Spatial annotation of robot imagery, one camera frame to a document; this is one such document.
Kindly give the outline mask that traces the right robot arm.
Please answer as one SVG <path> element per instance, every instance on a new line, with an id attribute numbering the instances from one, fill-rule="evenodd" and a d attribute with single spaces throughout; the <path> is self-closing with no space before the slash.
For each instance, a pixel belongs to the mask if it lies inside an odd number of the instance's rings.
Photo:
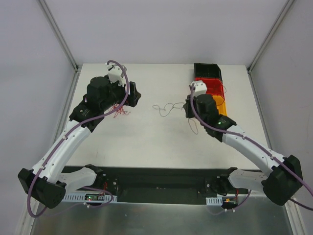
<path id="1" fill-rule="evenodd" d="M 294 155 L 286 157 L 245 136 L 234 120 L 219 114 L 212 95 L 188 95 L 183 108 L 186 117 L 197 118 L 208 135 L 236 149 L 259 168 L 258 172 L 229 168 L 227 174 L 214 182 L 217 193 L 244 188 L 263 192 L 271 202 L 282 206 L 302 187 L 300 161 Z"/>

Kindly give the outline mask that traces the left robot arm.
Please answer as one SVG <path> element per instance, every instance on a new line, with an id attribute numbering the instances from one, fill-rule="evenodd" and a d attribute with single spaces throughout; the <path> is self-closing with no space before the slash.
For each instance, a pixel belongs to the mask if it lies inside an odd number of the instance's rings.
<path id="1" fill-rule="evenodd" d="M 31 169 L 23 168 L 18 179 L 27 199 L 36 199 L 52 209 L 70 192 L 83 187 L 102 189 L 103 170 L 86 165 L 78 171 L 63 173 L 63 169 L 80 144 L 95 130 L 112 106 L 135 107 L 141 98 L 135 82 L 119 85 L 108 75 L 94 77 L 87 85 L 82 101 L 73 109 L 66 127 L 53 146 Z"/>

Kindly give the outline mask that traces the yellow storage bin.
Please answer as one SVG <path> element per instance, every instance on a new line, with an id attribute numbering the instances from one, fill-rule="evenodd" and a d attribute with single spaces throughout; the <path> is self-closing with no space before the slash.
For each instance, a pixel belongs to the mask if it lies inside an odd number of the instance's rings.
<path id="1" fill-rule="evenodd" d="M 225 104 L 225 98 L 222 95 L 213 95 L 213 99 L 216 102 L 217 109 L 219 111 L 219 114 L 226 116 L 226 104 Z"/>

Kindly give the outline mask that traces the red storage bin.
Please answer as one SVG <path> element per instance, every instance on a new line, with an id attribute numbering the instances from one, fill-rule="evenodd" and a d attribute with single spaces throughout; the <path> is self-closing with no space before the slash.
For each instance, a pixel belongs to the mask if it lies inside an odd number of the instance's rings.
<path id="1" fill-rule="evenodd" d="M 195 81 L 203 81 L 207 86 L 207 94 L 211 95 L 222 95 L 224 96 L 224 86 L 220 79 L 218 78 L 199 78 L 196 77 Z"/>

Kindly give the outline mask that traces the black storage bin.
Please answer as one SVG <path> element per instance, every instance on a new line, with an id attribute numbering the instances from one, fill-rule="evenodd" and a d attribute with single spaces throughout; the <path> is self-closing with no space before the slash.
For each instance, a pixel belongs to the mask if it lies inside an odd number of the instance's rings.
<path id="1" fill-rule="evenodd" d="M 221 69 L 217 64 L 194 63 L 194 80 L 200 78 L 223 81 Z"/>

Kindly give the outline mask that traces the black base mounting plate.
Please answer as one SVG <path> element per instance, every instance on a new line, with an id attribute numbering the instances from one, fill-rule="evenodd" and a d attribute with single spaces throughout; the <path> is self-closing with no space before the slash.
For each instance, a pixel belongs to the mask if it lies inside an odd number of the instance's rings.
<path id="1" fill-rule="evenodd" d="M 248 192 L 222 180 L 228 173 L 226 169 L 96 167 L 91 164 L 87 167 L 100 176 L 92 186 L 106 189 L 123 203 L 204 205 L 207 198 L 218 193 Z"/>

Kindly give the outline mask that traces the right aluminium frame post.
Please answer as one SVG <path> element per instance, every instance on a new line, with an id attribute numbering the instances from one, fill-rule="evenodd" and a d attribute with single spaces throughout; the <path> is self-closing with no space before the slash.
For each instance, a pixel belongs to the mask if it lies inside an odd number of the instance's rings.
<path id="1" fill-rule="evenodd" d="M 287 0 L 282 9 L 280 10 L 278 16 L 276 17 L 273 25 L 271 26 L 270 30 L 268 31 L 266 37 L 262 41 L 259 49 L 257 50 L 255 56 L 253 57 L 251 63 L 247 67 L 247 73 L 251 74 L 252 70 L 255 68 L 257 62 L 259 61 L 260 57 L 270 44 L 272 38 L 275 36 L 277 30 L 279 29 L 280 25 L 283 23 L 284 19 L 286 18 L 287 14 L 293 7 L 293 5 L 296 3 L 296 0 Z"/>

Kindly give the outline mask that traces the aluminium frame post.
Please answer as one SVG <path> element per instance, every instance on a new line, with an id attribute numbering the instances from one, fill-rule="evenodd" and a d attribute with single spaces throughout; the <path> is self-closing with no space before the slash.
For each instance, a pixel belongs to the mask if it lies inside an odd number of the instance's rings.
<path id="1" fill-rule="evenodd" d="M 275 36 L 277 30 L 279 29 L 280 25 L 283 23 L 284 19 L 286 18 L 287 14 L 293 7 L 293 5 L 296 3 L 296 0 L 287 0 L 282 9 L 280 10 L 278 16 L 276 17 L 273 25 L 271 26 L 270 30 L 268 31 L 266 37 L 262 41 L 259 49 L 257 50 L 255 56 L 253 57 L 251 63 L 247 67 L 247 73 L 251 74 L 252 70 L 255 68 L 257 62 L 259 61 L 260 57 L 270 44 L 272 38 Z"/>
<path id="2" fill-rule="evenodd" d="M 74 69 L 74 71 L 78 71 L 79 69 L 79 65 L 76 62 L 47 2 L 45 0 L 37 0 L 37 3 L 39 5 L 39 7 L 41 8 L 48 24 L 50 25 L 53 34 L 55 35 L 61 49 L 63 50 L 67 60 L 69 61 L 69 63 L 71 64 L 72 68 Z"/>

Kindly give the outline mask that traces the left aluminium frame post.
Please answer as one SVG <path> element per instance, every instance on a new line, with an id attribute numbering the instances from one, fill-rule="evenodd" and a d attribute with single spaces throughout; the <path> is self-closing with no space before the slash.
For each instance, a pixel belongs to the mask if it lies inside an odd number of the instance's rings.
<path id="1" fill-rule="evenodd" d="M 45 0 L 37 0 L 37 3 L 39 5 L 39 7 L 41 8 L 48 24 L 50 25 L 53 34 L 55 35 L 61 49 L 63 50 L 67 60 L 69 61 L 69 63 L 71 64 L 72 68 L 74 69 L 74 71 L 78 71 L 79 69 L 79 65 L 76 62 L 47 2 Z"/>

